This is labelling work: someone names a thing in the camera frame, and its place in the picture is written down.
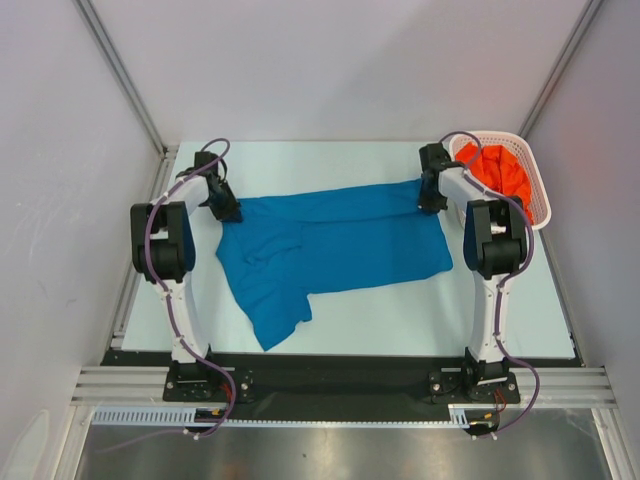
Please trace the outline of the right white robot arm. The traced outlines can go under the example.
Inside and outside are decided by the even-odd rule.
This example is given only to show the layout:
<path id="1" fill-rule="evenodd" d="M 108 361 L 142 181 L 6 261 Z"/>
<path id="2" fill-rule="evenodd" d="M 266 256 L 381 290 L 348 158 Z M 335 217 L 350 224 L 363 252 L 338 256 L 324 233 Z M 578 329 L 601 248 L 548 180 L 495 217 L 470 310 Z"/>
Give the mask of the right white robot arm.
<path id="1" fill-rule="evenodd" d="M 473 274 L 475 301 L 461 388 L 469 399 L 484 401 L 507 377 L 507 306 L 515 277 L 533 256 L 532 226 L 519 199 L 481 184 L 469 166 L 451 159 L 443 144 L 427 144 L 419 157 L 419 209 L 434 215 L 452 203 L 466 210 L 463 257 Z"/>

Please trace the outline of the blue t shirt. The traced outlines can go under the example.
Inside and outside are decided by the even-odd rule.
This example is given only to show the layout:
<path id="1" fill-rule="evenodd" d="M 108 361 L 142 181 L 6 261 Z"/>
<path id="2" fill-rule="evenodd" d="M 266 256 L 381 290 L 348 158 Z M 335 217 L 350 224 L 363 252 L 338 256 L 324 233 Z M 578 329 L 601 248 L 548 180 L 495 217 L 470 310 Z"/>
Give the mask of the blue t shirt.
<path id="1" fill-rule="evenodd" d="M 269 350 L 312 318 L 309 297 L 426 280 L 453 267 L 440 221 L 417 206 L 420 180 L 242 200 L 216 256 Z"/>

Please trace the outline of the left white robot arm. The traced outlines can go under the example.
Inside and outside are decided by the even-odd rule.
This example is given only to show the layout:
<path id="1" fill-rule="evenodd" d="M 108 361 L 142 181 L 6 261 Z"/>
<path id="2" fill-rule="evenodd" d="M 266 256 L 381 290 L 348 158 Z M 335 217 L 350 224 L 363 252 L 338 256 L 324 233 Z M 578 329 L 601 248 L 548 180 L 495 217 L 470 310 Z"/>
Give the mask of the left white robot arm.
<path id="1" fill-rule="evenodd" d="M 206 208 L 218 222 L 243 221 L 226 174 L 223 156 L 199 150 L 165 193 L 129 210 L 132 264 L 159 295 L 173 336 L 172 362 L 180 366 L 205 361 L 210 352 L 191 285 L 196 246 L 190 216 Z"/>

